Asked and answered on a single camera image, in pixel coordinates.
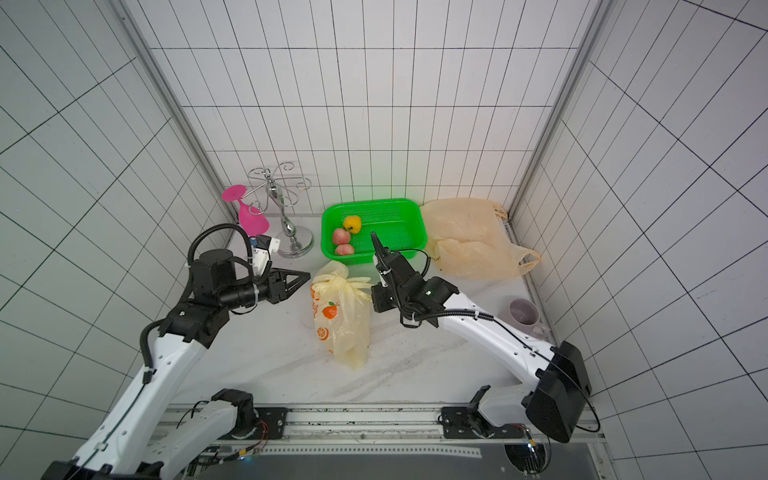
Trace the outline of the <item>pink peach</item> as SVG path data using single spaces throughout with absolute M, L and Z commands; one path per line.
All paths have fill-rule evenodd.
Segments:
M 335 249 L 335 254 L 338 256 L 349 256 L 355 254 L 355 249 L 350 244 L 338 245 Z
M 334 245 L 346 245 L 351 241 L 351 233 L 344 228 L 337 228 L 332 233 L 332 242 Z

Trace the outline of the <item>yellow printed plastic bag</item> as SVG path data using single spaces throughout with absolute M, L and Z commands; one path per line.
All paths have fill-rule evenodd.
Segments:
M 338 363 L 352 369 L 361 369 L 368 358 L 371 288 L 369 277 L 351 277 L 338 261 L 321 268 L 310 285 L 317 338 Z

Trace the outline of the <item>plain beige plastic bag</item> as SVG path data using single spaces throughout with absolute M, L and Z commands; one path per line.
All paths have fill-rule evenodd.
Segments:
M 421 207 L 425 251 L 444 274 L 472 280 L 522 277 L 541 255 L 509 240 L 503 207 L 491 200 L 448 198 Z

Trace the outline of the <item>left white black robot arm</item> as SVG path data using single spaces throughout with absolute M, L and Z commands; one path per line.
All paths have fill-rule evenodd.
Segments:
M 73 458 L 52 462 L 44 478 L 171 479 L 214 441 L 263 431 L 252 395 L 222 389 L 164 439 L 150 441 L 178 388 L 231 315 L 248 312 L 260 301 L 290 298 L 310 275 L 270 263 L 255 275 L 251 251 L 244 258 L 227 249 L 190 251 L 187 264 L 179 302 L 140 334 L 141 372 Z

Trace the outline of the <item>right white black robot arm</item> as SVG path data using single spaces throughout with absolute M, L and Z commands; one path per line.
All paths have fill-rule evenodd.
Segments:
M 455 285 L 426 278 L 398 250 L 371 237 L 380 281 L 372 288 L 377 313 L 396 310 L 402 326 L 430 324 L 474 344 L 517 379 L 511 387 L 481 387 L 458 421 L 443 425 L 462 434 L 492 438 L 507 427 L 532 425 L 560 443 L 579 430 L 584 410 L 593 407 L 581 351 L 569 342 L 553 345 L 512 327 L 485 311 Z

